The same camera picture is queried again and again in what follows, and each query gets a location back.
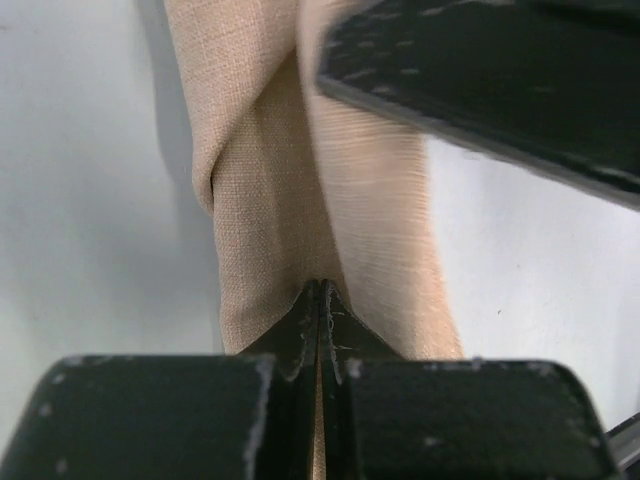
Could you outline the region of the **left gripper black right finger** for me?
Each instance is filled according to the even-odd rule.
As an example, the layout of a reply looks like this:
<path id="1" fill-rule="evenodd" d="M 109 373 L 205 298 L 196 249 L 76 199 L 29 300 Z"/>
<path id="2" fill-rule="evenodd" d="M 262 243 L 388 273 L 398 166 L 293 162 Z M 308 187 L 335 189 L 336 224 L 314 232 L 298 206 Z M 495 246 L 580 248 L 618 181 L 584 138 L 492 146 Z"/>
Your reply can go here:
<path id="1" fill-rule="evenodd" d="M 319 293 L 330 479 L 616 479 L 591 399 L 543 360 L 407 360 Z"/>

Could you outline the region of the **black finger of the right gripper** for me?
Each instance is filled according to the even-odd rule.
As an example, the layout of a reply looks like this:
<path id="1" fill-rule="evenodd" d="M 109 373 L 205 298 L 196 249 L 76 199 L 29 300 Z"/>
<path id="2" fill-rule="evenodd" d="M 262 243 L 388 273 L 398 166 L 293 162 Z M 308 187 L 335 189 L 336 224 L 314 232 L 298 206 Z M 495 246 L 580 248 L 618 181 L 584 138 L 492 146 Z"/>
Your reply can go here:
<path id="1" fill-rule="evenodd" d="M 635 1 L 366 1 L 334 22 L 326 96 L 639 206 Z"/>

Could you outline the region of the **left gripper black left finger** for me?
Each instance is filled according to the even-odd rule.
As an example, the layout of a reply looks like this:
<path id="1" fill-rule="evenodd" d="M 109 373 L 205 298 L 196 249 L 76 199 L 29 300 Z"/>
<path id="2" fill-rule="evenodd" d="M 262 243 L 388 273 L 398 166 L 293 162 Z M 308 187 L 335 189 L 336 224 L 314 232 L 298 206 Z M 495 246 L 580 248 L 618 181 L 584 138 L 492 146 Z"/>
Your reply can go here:
<path id="1" fill-rule="evenodd" d="M 236 355 L 68 356 L 37 383 L 5 479 L 308 479 L 319 285 Z"/>

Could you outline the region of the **beige cloth napkin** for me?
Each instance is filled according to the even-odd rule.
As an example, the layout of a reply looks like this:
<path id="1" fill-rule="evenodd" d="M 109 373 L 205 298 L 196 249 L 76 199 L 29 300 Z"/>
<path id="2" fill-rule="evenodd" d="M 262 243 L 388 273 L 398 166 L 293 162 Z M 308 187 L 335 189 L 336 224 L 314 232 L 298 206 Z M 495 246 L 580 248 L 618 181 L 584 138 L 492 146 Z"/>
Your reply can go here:
<path id="1" fill-rule="evenodd" d="M 169 1 L 193 138 L 193 185 L 211 215 L 220 327 L 236 353 L 310 279 L 410 358 L 457 359 L 415 130 L 322 96 L 321 39 L 348 1 Z"/>

